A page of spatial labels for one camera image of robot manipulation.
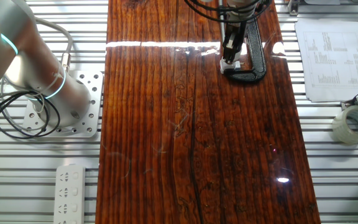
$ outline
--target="metal slotted rail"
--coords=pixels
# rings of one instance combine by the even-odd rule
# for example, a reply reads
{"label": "metal slotted rail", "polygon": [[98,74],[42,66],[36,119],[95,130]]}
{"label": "metal slotted rail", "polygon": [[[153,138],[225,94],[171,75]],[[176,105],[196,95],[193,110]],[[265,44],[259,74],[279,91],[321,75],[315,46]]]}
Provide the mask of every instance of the metal slotted rail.
{"label": "metal slotted rail", "polygon": [[[327,18],[358,22],[358,4],[342,0],[341,6],[302,4],[300,15],[290,17],[283,0],[276,0],[291,80],[300,115],[314,189],[323,223],[358,223],[358,145],[342,146],[331,140],[331,121],[341,111],[339,103],[306,100],[303,68],[294,23],[298,18]],[[56,22],[71,32],[75,47],[71,69],[104,71],[108,1],[28,0],[35,15]],[[39,26],[41,36],[60,58],[66,38]],[[26,100],[9,111],[23,121]],[[102,114],[99,114],[99,130]],[[0,118],[4,128],[7,122]],[[86,170],[85,222],[94,223],[98,183],[100,133],[93,139],[65,142],[13,141],[0,132],[0,224],[53,222],[55,170],[82,164]]]}

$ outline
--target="clear tape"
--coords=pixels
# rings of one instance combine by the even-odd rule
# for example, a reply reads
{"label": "clear tape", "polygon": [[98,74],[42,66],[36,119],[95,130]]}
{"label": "clear tape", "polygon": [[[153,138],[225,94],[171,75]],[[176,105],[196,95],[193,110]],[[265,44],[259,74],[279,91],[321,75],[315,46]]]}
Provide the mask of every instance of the clear tape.
{"label": "clear tape", "polygon": [[358,106],[351,106],[346,110],[342,111],[339,115],[334,118],[333,131],[334,136],[346,143],[346,144],[357,144],[358,143],[358,132],[353,131],[348,123],[347,119],[351,118],[358,123]]}

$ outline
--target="power strip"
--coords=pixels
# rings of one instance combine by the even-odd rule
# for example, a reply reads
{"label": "power strip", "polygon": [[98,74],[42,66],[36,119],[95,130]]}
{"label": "power strip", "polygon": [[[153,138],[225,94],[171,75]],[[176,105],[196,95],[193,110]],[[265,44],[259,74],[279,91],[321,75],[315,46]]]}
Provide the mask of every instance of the power strip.
{"label": "power strip", "polygon": [[84,224],[84,201],[85,167],[58,167],[53,224]]}

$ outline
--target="wire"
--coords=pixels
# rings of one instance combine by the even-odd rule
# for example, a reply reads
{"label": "wire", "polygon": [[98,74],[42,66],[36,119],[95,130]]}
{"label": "wire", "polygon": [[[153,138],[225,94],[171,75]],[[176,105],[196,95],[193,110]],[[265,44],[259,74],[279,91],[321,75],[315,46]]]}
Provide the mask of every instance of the wire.
{"label": "wire", "polygon": [[250,12],[254,9],[251,9],[251,10],[247,10],[247,11],[242,11],[243,9],[247,9],[251,6],[253,6],[254,4],[257,4],[260,0],[254,0],[253,2],[249,3],[248,5],[246,6],[241,6],[241,7],[224,7],[224,6],[219,6],[219,7],[209,7],[209,6],[206,6],[202,3],[199,3],[198,0],[191,0],[192,3],[194,3],[195,5],[199,6],[199,7],[202,7],[204,8],[205,10],[208,10],[208,11],[218,11],[218,12]]}
{"label": "wire", "polygon": [[[1,94],[4,93],[4,81],[5,79],[2,79],[2,83],[1,83]],[[42,97],[42,110],[44,110],[44,106],[45,106],[45,99]],[[14,121],[11,117],[11,115],[9,114],[8,110],[7,109],[4,109],[4,111],[2,112],[2,114],[4,115],[5,119],[7,120],[7,122],[9,122],[9,124],[11,124],[12,126],[16,126],[18,128],[21,128],[21,130],[24,130],[24,131],[37,131],[37,130],[40,130],[40,129],[43,129],[43,127],[39,127],[39,128],[35,128],[35,129],[31,129],[29,130],[28,128],[25,128],[19,124],[16,123],[16,121]]]}
{"label": "wire", "polygon": [[[272,0],[267,0],[267,3],[264,3],[266,6],[260,10],[260,12],[258,12],[257,14],[253,15],[253,16],[250,16],[248,17],[247,19],[243,19],[243,20],[236,20],[236,21],[230,21],[230,20],[226,20],[226,19],[217,19],[217,18],[214,18],[214,17],[211,17],[203,12],[201,12],[200,10],[198,10],[197,8],[195,8],[190,2],[189,0],[184,0],[185,3],[192,9],[194,10],[196,13],[198,13],[199,15],[207,18],[207,19],[210,19],[212,21],[215,21],[215,22],[224,22],[224,23],[241,23],[241,22],[247,22],[247,21],[250,21],[250,20],[253,20],[255,19],[256,17],[259,17],[261,15],[261,13],[263,13],[271,4],[272,4]],[[223,10],[218,10],[218,14],[221,16],[221,15],[224,15],[223,13],[221,12],[225,12]]]}
{"label": "wire", "polygon": [[[28,92],[24,92],[24,93],[18,93],[17,95],[14,96],[14,98],[7,102],[6,104],[2,105],[0,104],[0,113],[4,114],[4,110],[6,109],[6,107],[8,107],[13,101],[15,101],[16,99],[20,98],[21,96],[25,95],[25,94],[34,94],[36,92],[34,91],[28,91]],[[36,96],[37,100],[39,103],[42,103],[42,100],[40,99],[39,96]],[[18,132],[20,132],[21,134],[25,135],[26,137],[21,137],[21,136],[13,136],[11,134],[9,134],[7,131],[5,131],[2,127],[0,127],[0,131],[2,133],[4,133],[5,135],[11,137],[11,138],[15,138],[15,139],[32,139],[32,138],[35,138],[35,137],[45,137],[45,136],[48,136],[49,134],[52,134],[54,131],[56,131],[60,125],[60,121],[61,121],[61,118],[60,118],[60,114],[58,112],[58,110],[56,109],[55,105],[53,105],[48,99],[44,99],[56,112],[57,114],[57,118],[58,118],[58,121],[57,121],[57,124],[56,126],[51,130],[49,131],[48,133],[46,134],[41,134],[43,132],[45,132],[46,130],[46,127],[48,126],[49,124],[49,121],[50,121],[50,114],[48,112],[48,109],[45,107],[45,113],[47,115],[47,119],[45,121],[45,124],[42,126],[42,129],[35,135],[31,135],[31,134],[27,134],[27,133],[24,133],[22,130],[20,130],[17,126],[14,125],[14,123],[11,122],[10,119],[7,119],[9,124]]]}
{"label": "wire", "polygon": [[26,93],[18,93],[16,95],[12,96],[12,98],[9,98],[8,100],[6,100],[3,105],[0,105],[0,106],[2,106],[2,107],[0,107],[0,114],[2,113],[2,110],[7,108],[13,101],[17,100],[21,96],[24,96],[25,94]]}
{"label": "wire", "polygon": [[15,95],[17,93],[22,93],[23,91],[14,91],[14,92],[11,92],[11,93],[4,93],[4,94],[0,94],[0,99],[1,98],[4,98],[5,96],[12,96],[12,95]]}
{"label": "wire", "polygon": [[[42,102],[41,97],[38,97],[38,96],[36,96],[36,97],[37,97],[37,100],[41,103],[41,102]],[[40,131],[39,131],[37,134],[35,134],[35,135],[29,135],[29,134],[27,134],[27,133],[22,132],[19,128],[17,128],[17,127],[11,122],[11,120],[7,118],[7,116],[6,116],[6,114],[5,114],[5,109],[3,109],[3,110],[2,110],[2,114],[4,115],[4,117],[5,117],[5,119],[7,120],[7,122],[8,122],[14,129],[16,129],[16,131],[18,131],[18,132],[20,132],[20,133],[26,135],[27,137],[13,136],[13,135],[7,133],[5,130],[3,130],[2,127],[0,127],[0,131],[1,131],[2,133],[4,133],[5,135],[7,135],[7,136],[9,136],[9,137],[11,137],[11,138],[16,138],[16,139],[31,139],[31,138],[38,137],[38,136],[40,136],[40,135],[45,131],[45,129],[46,129],[47,126],[48,126],[49,120],[50,120],[50,114],[49,114],[49,112],[48,112],[48,109],[45,109],[45,113],[46,113],[46,115],[47,115],[47,120],[45,121],[45,124],[40,128]]]}
{"label": "wire", "polygon": [[73,47],[73,37],[71,36],[71,34],[66,29],[64,29],[63,27],[57,25],[56,23],[49,22],[49,21],[46,21],[45,19],[41,19],[41,18],[38,18],[38,17],[35,18],[35,21],[37,21],[39,24],[51,27],[51,28],[53,28],[55,30],[59,30],[60,32],[62,32],[68,39],[67,49],[66,49],[65,53],[70,53],[71,48]]}
{"label": "wire", "polygon": [[18,94],[16,94],[16,95],[13,95],[13,96],[11,96],[11,97],[9,97],[7,100],[4,100],[1,104],[2,105],[6,105],[7,103],[12,103],[11,101],[12,100],[16,100],[16,99],[18,99],[20,96],[24,96],[24,95],[26,95],[27,93],[26,92],[22,92],[22,93],[18,93]]}

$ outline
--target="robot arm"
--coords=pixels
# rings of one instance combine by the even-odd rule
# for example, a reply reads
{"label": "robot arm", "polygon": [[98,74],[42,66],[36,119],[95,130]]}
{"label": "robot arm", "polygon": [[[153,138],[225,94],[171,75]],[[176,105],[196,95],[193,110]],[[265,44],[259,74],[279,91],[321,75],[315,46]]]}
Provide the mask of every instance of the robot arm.
{"label": "robot arm", "polygon": [[64,75],[60,63],[39,36],[35,17],[25,1],[0,0],[0,79],[9,70],[17,73],[18,63],[12,62],[20,60],[18,54],[30,58],[29,66],[20,68],[26,72],[31,67],[41,77],[52,80],[53,74]]}

